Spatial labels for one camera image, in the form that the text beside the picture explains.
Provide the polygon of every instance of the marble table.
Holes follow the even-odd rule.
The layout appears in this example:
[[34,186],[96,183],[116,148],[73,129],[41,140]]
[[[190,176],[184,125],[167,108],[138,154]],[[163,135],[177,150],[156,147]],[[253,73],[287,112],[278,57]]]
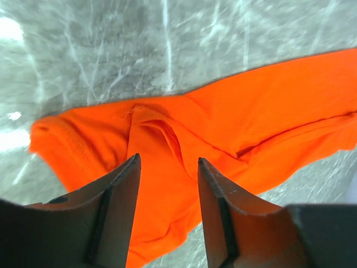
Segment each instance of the marble table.
[[[27,152],[30,125],[44,115],[183,93],[356,46],[354,0],[0,0],[0,197],[30,204],[65,193]],[[357,150],[338,152],[262,197],[279,205],[340,202],[356,160]],[[148,267],[206,267],[202,226]]]

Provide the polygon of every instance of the orange fabric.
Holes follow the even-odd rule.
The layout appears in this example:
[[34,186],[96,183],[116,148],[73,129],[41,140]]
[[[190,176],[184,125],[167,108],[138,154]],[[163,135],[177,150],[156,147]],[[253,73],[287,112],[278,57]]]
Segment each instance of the orange fabric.
[[32,152],[68,191],[139,152],[127,267],[181,245],[200,222],[197,159],[259,194],[357,142],[357,49],[291,60],[174,97],[71,109],[32,126]]

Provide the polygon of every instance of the orange t-shirt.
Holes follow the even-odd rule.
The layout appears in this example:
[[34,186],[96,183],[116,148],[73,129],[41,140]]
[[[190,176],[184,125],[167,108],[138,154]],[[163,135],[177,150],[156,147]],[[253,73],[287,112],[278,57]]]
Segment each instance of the orange t-shirt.
[[45,117],[38,153],[68,191],[139,152],[141,183],[127,267],[173,251],[201,221],[197,160],[259,194],[357,142],[357,49],[233,75],[173,97],[131,99]]

